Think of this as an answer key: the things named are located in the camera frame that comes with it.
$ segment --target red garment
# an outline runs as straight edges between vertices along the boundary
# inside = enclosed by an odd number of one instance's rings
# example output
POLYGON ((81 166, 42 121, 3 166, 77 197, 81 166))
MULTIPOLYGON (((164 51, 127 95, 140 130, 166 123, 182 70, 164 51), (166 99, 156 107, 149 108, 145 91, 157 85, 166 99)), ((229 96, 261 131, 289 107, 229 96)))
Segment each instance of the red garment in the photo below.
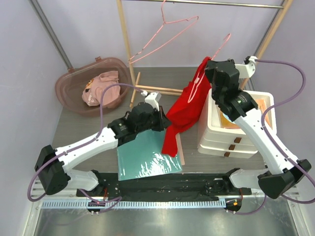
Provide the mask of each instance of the red garment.
POLYGON ((163 154, 174 157, 177 154, 176 134, 191 128, 198 120, 211 85, 205 76, 206 57, 198 67, 192 82, 184 88, 183 93, 166 114, 172 124, 167 128, 162 148, 163 154))

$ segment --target pink clothes hanger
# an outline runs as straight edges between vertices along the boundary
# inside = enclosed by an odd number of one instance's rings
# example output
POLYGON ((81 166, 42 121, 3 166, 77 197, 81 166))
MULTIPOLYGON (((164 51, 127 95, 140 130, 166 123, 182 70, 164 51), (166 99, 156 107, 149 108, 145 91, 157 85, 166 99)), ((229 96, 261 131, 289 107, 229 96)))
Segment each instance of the pink clothes hanger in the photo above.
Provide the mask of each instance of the pink clothes hanger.
POLYGON ((199 16, 193 16, 193 17, 190 17, 190 18, 187 18, 187 19, 181 19, 181 20, 177 20, 177 21, 170 21, 170 22, 167 22, 165 20, 165 16, 164 16, 164 11, 163 11, 163 6, 164 6, 164 3, 166 2, 166 0, 163 1, 162 5, 161 5, 161 12, 162 12, 162 19, 163 19, 163 24, 162 26, 157 30, 157 32, 153 35, 153 37, 149 40, 149 42, 141 49, 140 52, 138 52, 137 54, 133 55, 130 59, 129 59, 129 64, 132 64, 132 63, 135 63, 145 57, 147 57, 148 55, 151 55, 152 53, 156 52, 157 50, 159 50, 160 48, 164 47, 166 44, 168 44, 169 42, 171 42, 173 39, 175 39, 176 37, 178 37, 179 35, 181 35, 183 32, 185 32, 186 30, 188 30, 190 27, 192 27, 194 24, 197 23, 197 21, 199 20, 199 16), (181 32, 179 32, 177 35, 175 35, 174 37, 172 37, 170 40, 168 40, 166 43, 162 44, 161 46, 159 46, 158 48, 154 49, 153 51, 147 53, 146 55, 132 61, 132 59, 134 59, 135 56, 141 54, 143 52, 143 50, 145 50, 145 48, 153 41, 153 39, 158 35, 158 33, 160 33, 160 31, 162 30, 162 28, 165 26, 165 25, 170 25, 170 24, 174 24, 174 23, 178 23, 178 22, 182 22, 182 21, 190 21, 190 20, 193 20, 193 19, 196 19, 194 22, 192 22, 189 26, 187 26, 185 29, 183 29, 181 32))
MULTIPOLYGON (((213 58, 216 57, 216 55, 219 53, 219 51, 225 46, 225 44, 228 42, 228 40, 230 39, 231 37, 231 33, 229 33, 223 40, 223 44, 221 45, 221 47, 219 47, 219 49, 216 51, 216 53, 212 56, 211 60, 213 60, 213 58)), ((198 90, 198 87, 199 85, 201 84, 201 81, 203 80, 203 78, 205 77, 205 72, 203 71, 202 72, 202 76, 200 77, 199 74, 197 75, 197 78, 195 79, 195 81, 193 82, 193 86, 192 86, 192 89, 190 91, 190 95, 189 95, 189 98, 188 98, 188 101, 187 103, 190 103, 193 98, 195 97, 196 93, 197 93, 197 90, 198 90)))

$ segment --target drawer handle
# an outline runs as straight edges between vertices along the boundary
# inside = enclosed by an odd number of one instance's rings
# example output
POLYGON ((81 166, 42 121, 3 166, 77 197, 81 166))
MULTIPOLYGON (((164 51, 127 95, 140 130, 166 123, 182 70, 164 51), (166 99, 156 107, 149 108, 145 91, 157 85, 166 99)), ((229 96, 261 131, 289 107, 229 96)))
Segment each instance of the drawer handle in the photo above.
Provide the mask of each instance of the drawer handle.
POLYGON ((234 144, 231 144, 228 149, 231 150, 231 151, 233 151, 233 150, 235 149, 235 145, 234 145, 234 144))
POLYGON ((241 142, 241 140, 242 140, 242 138, 236 138, 236 139, 234 139, 234 142, 235 142, 236 144, 239 144, 239 143, 241 142))

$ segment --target white wall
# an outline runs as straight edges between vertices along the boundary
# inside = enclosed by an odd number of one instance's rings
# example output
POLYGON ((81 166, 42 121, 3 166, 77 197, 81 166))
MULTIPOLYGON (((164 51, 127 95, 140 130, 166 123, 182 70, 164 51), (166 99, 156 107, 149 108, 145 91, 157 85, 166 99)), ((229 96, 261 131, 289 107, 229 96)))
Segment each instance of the white wall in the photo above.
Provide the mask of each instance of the white wall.
POLYGON ((0 235, 21 235, 27 186, 61 113, 54 92, 66 67, 27 0, 0 2, 0 235))
MULTIPOLYGON (((242 2, 279 5, 281 0, 242 2)), ((39 3, 74 67, 91 63, 98 56, 117 57, 127 63, 115 0, 39 0, 39 3)), ((132 53, 139 52, 160 27, 160 5, 159 2, 123 1, 132 53)), ((194 15, 199 15, 200 20, 135 66, 197 66, 205 56, 215 53, 228 33, 232 33, 232 37, 217 59, 234 58, 242 62, 255 52, 276 12, 274 9, 167 2, 164 9, 169 21, 194 15)), ((186 25, 187 22, 165 27, 147 52, 186 25)))
MULTIPOLYGON (((306 73, 303 93, 292 102, 276 108, 278 135, 299 159, 308 159, 315 178, 315 109, 314 109, 314 55, 315 55, 315 1, 294 1, 264 59, 285 60, 300 66, 306 73)), ((274 95, 275 102, 292 96, 301 86, 301 76, 287 66, 260 63, 253 78, 255 90, 274 95)), ((304 180, 297 185, 304 200, 315 197, 315 189, 304 180)), ((315 223, 315 204, 301 205, 308 225, 315 223)))

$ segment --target brown plastic tub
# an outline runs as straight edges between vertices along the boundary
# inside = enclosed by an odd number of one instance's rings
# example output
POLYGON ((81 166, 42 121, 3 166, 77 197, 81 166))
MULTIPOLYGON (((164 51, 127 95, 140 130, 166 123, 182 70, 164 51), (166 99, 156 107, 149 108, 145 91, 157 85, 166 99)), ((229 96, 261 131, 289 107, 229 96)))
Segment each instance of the brown plastic tub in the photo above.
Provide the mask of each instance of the brown plastic tub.
MULTIPOLYGON (((82 100, 82 92, 86 84, 101 73, 118 70, 119 83, 131 84, 131 77, 126 65, 117 58, 96 58, 96 62, 79 69, 70 70, 56 82, 55 91, 60 103, 67 109, 86 117, 99 116, 99 106, 89 107, 82 100)), ((113 102, 103 106, 103 113, 117 108, 128 93, 129 87, 122 86, 120 96, 113 102)))

